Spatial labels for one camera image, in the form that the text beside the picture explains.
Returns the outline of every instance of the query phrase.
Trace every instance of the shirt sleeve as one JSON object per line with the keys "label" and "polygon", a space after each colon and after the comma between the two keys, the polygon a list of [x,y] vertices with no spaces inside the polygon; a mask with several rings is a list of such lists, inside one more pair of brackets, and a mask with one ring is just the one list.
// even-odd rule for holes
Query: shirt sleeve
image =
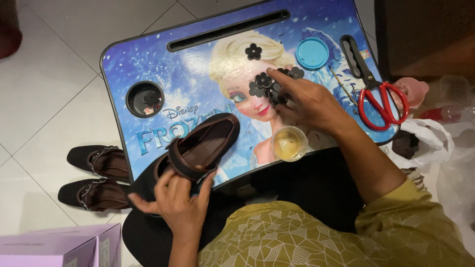
{"label": "shirt sleeve", "polygon": [[356,219],[357,233],[391,251],[396,265],[475,266],[458,227],[431,198],[407,180],[365,207]]}

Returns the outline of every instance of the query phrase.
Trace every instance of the cup holder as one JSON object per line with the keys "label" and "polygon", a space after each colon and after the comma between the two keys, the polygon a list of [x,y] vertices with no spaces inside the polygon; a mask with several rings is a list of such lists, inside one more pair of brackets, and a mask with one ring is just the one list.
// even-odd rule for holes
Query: cup holder
{"label": "cup holder", "polygon": [[165,101],[162,89],[150,81],[134,84],[125,99],[129,111],[139,118],[149,118],[157,114]]}

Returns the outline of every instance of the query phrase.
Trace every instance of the lap desk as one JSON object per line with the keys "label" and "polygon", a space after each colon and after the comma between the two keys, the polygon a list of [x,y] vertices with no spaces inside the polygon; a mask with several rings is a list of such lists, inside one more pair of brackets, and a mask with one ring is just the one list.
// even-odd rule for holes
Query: lap desk
{"label": "lap desk", "polygon": [[[166,152],[173,137],[186,136],[206,118],[221,112],[236,115],[241,130],[221,160],[215,187],[275,162],[269,138],[292,122],[284,123],[270,98],[249,89],[249,82],[267,67],[303,70],[305,79],[333,93],[371,139],[389,142],[399,127],[393,125],[386,131],[366,127],[330,70],[357,99],[365,85],[352,75],[342,52],[340,38],[344,35],[353,36],[365,63],[381,81],[353,0],[263,1],[111,44],[102,54],[101,70],[131,181]],[[315,68],[305,66],[304,58],[296,58],[301,41],[310,38],[327,47],[327,55]],[[262,48],[259,60],[251,60],[245,53],[253,43]],[[373,94],[381,104],[379,92],[373,90]],[[397,115],[393,101],[391,105]],[[364,109],[373,123],[384,125],[368,102]],[[308,152],[336,146],[321,133],[305,133]]]}

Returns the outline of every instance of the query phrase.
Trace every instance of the red scissors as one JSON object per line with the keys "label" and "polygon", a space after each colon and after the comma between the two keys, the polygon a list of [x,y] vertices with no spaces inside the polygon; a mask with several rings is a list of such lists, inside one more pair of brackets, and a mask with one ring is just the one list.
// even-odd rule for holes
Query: red scissors
{"label": "red scissors", "polygon": [[[368,83],[366,83],[366,87],[361,89],[360,91],[360,97],[358,98],[358,112],[360,113],[361,120],[368,126],[368,128],[376,131],[385,131],[391,127],[391,124],[398,124],[401,125],[407,118],[409,114],[409,103],[408,99],[406,98],[406,95],[401,92],[397,87],[395,87],[392,84],[389,83],[381,83],[378,82],[374,79],[374,76],[371,74],[366,77],[368,80]],[[383,107],[376,101],[374,98],[373,94],[371,93],[372,88],[379,88],[380,90],[380,95],[381,95],[381,100],[383,101]],[[388,89],[396,93],[399,98],[401,99],[402,102],[402,107],[403,107],[403,113],[402,117],[399,120],[396,120],[394,118],[394,115],[392,114],[391,110],[391,105],[389,103],[389,98],[388,98]],[[366,114],[364,113],[364,98],[367,97],[368,102],[378,111],[378,113],[381,115],[384,121],[384,126],[376,126],[370,120],[366,117]]]}
{"label": "red scissors", "polygon": [[[360,54],[360,50],[358,49],[358,45],[356,45],[356,42],[354,38],[350,35],[344,35],[341,38],[341,41],[348,42],[350,51],[353,53],[353,59],[356,61],[356,67],[360,71],[360,73],[357,75],[353,68],[350,67],[350,71],[355,76],[356,78],[361,78],[364,81],[365,88],[361,89],[360,91],[360,97],[358,99],[358,112],[360,114],[361,120],[368,126],[368,128],[376,131],[385,131],[388,130],[392,124],[398,124],[401,125],[407,118],[409,114],[409,103],[408,99],[406,98],[406,95],[401,92],[397,87],[394,85],[391,85],[389,83],[382,83],[378,82],[374,76],[373,73],[370,71],[366,63],[364,62],[363,57]],[[348,58],[347,51],[344,49],[343,52],[345,53],[346,58]],[[374,98],[373,94],[371,93],[371,90],[373,88],[379,88],[380,90],[380,95],[381,95],[381,100],[383,102],[383,107],[376,101]],[[402,117],[399,120],[396,120],[394,118],[394,115],[392,114],[391,110],[391,105],[389,103],[389,98],[388,98],[388,90],[393,91],[396,93],[397,96],[401,99],[402,106],[403,106],[403,114]],[[384,126],[376,126],[366,116],[364,112],[364,98],[367,97],[368,102],[378,111],[378,113],[381,115],[384,121]]]}

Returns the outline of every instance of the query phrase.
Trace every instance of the elsa image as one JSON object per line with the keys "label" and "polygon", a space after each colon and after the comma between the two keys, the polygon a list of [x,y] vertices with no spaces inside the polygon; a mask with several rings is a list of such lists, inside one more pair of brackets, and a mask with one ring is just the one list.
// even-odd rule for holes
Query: elsa image
{"label": "elsa image", "polygon": [[[245,49],[250,44],[262,48],[260,60],[249,60]],[[267,97],[249,94],[249,82],[268,67],[273,69],[292,68],[293,54],[284,50],[279,42],[259,34],[246,31],[220,39],[214,46],[209,64],[209,76],[219,85],[221,93],[236,105],[243,115],[261,122],[269,122],[274,135],[284,127],[281,117]],[[251,169],[276,161],[271,149],[271,138],[255,145],[250,159]]]}

